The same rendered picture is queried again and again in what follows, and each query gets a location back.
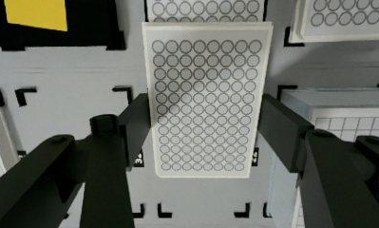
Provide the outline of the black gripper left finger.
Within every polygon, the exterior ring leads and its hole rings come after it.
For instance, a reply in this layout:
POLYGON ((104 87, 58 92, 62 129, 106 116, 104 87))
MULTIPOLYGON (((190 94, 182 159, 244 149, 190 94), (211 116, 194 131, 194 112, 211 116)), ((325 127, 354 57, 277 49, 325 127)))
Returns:
POLYGON ((59 228, 83 183, 79 228, 135 228, 126 172, 151 128, 148 93, 89 123, 84 139, 47 138, 0 177, 0 228, 59 228))

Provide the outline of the black plate lid with yellow label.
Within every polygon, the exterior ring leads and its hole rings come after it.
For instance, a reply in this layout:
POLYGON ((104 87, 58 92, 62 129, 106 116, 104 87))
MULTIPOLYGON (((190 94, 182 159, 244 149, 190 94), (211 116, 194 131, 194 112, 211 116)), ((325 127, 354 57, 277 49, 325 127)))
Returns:
POLYGON ((111 46, 111 0, 0 0, 0 47, 111 46))

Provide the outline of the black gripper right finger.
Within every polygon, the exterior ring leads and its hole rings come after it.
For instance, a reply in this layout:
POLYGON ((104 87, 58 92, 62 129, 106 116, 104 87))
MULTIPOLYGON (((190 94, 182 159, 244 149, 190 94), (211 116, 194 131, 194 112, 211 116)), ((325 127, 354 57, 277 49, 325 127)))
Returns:
POLYGON ((343 141, 269 93, 256 128, 289 173, 298 173, 305 228, 379 228, 378 136, 343 141))

